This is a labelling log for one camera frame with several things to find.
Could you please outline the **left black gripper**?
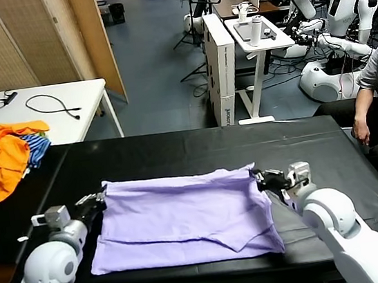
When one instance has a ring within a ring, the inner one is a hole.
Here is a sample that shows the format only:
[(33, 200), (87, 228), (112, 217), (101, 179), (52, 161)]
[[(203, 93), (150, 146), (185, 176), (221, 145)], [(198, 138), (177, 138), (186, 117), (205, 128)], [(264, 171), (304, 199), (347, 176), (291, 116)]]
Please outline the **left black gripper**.
[(75, 219), (91, 228), (97, 215), (106, 209), (104, 192), (87, 194), (75, 203)]

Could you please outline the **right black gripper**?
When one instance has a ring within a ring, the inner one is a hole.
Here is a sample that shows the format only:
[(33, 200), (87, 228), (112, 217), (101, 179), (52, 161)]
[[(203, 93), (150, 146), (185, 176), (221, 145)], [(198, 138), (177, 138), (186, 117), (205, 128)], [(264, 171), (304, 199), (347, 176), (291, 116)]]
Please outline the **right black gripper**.
[(250, 170), (250, 174), (256, 178), (258, 190), (261, 191), (281, 191), (290, 188), (290, 180), (285, 176), (281, 170)]

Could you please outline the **person's right hand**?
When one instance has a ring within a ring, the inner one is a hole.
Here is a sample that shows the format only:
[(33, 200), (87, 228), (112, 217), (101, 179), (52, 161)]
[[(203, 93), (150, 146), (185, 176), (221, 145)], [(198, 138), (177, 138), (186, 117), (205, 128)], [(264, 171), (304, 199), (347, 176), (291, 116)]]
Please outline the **person's right hand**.
[(352, 134), (362, 145), (369, 146), (370, 130), (365, 117), (356, 117), (354, 119)]

